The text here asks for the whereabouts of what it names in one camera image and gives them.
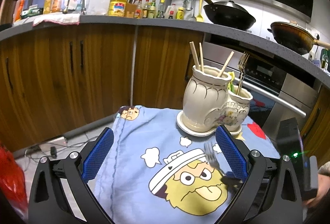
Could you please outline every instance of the wooden cabinet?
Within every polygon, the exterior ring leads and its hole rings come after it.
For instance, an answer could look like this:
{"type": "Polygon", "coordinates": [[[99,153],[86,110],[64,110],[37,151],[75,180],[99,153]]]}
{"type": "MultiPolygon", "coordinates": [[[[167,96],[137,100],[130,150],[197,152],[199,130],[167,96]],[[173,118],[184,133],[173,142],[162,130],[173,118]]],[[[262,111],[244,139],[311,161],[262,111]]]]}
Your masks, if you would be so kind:
{"type": "Polygon", "coordinates": [[[141,26],[136,45],[133,104],[152,108],[182,109],[193,60],[189,42],[197,52],[203,33],[190,30],[141,26]]]}
{"type": "Polygon", "coordinates": [[[15,151],[129,104],[134,26],[37,29],[0,42],[0,141],[15,151]]]}
{"type": "Polygon", "coordinates": [[[330,161],[330,90],[322,87],[316,104],[301,130],[304,150],[315,155],[318,166],[330,161]]]}

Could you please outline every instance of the red bag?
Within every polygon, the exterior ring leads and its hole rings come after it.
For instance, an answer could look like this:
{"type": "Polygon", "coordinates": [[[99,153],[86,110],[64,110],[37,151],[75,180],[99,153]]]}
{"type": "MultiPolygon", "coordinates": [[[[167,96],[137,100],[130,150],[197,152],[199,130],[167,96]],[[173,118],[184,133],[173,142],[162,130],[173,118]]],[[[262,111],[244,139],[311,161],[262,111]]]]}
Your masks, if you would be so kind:
{"type": "Polygon", "coordinates": [[[0,189],[22,218],[27,216],[27,196],[23,170],[12,153],[0,142],[0,189]]]}

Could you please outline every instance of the power cord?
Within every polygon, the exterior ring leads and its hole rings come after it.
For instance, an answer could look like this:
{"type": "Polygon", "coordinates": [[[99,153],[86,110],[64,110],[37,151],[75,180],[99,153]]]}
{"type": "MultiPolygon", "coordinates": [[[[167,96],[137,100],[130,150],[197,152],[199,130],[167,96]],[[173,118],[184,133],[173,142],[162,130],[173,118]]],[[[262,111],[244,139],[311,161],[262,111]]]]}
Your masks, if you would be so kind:
{"type": "Polygon", "coordinates": [[[42,145],[42,144],[51,144],[51,145],[56,145],[56,146],[64,147],[64,149],[61,149],[61,150],[57,151],[57,154],[59,154],[60,152],[66,150],[67,148],[80,148],[81,146],[83,146],[83,145],[86,144],[87,142],[90,142],[90,141],[92,141],[92,140],[94,140],[95,138],[98,137],[98,136],[95,136],[95,137],[92,137],[92,138],[88,138],[88,136],[87,136],[86,134],[85,134],[85,136],[86,136],[86,138],[87,138],[87,141],[85,141],[85,142],[75,143],[75,144],[72,144],[71,146],[60,145],[60,144],[56,144],[56,143],[52,143],[52,142],[43,142],[43,143],[40,143],[40,144],[37,144],[37,145],[34,145],[34,146],[28,148],[28,149],[25,150],[25,152],[24,152],[24,157],[27,157],[27,158],[29,159],[29,162],[28,162],[28,164],[26,165],[26,168],[24,169],[24,172],[26,172],[26,171],[28,170],[29,165],[30,165],[30,163],[31,163],[31,160],[34,161],[35,163],[38,163],[39,160],[40,160],[40,157],[39,157],[39,158],[32,157],[32,154],[33,154],[33,153],[27,155],[26,152],[27,152],[28,150],[37,150],[37,151],[41,151],[41,152],[43,153],[44,156],[47,156],[48,158],[52,158],[51,155],[48,155],[48,154],[44,153],[44,152],[40,149],[39,145],[42,145]]]}

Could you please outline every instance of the wooden chopstick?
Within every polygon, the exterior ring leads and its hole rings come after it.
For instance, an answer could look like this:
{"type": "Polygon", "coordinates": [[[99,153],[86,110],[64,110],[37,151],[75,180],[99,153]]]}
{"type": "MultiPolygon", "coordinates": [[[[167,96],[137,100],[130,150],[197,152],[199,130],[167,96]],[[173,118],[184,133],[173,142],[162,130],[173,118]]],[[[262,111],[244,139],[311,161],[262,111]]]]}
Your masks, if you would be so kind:
{"type": "Polygon", "coordinates": [[[224,66],[222,67],[221,71],[219,72],[217,77],[221,77],[221,75],[223,74],[223,72],[225,71],[229,61],[231,60],[232,56],[234,55],[234,51],[231,51],[231,53],[229,54],[224,66]]]}
{"type": "Polygon", "coordinates": [[[194,63],[195,63],[196,69],[198,69],[200,71],[201,69],[199,67],[199,62],[198,62],[198,57],[197,57],[197,53],[196,53],[194,42],[190,42],[189,44],[190,44],[190,49],[191,49],[191,52],[192,52],[192,57],[194,59],[194,63]]]}
{"type": "Polygon", "coordinates": [[[203,50],[202,50],[202,44],[201,43],[199,43],[199,54],[201,56],[201,71],[204,72],[203,50]]]}

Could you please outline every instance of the wok lid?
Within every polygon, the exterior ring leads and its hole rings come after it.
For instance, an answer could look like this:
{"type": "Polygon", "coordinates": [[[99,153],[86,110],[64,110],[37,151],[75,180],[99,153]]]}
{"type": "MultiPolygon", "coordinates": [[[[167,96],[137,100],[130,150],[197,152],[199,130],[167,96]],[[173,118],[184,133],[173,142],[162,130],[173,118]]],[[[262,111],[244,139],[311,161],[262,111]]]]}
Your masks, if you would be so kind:
{"type": "Polygon", "coordinates": [[[234,1],[228,1],[228,2],[215,2],[215,5],[224,5],[224,6],[229,6],[229,7],[233,7],[233,8],[237,8],[243,12],[248,13],[242,6],[235,4],[234,1]]]}

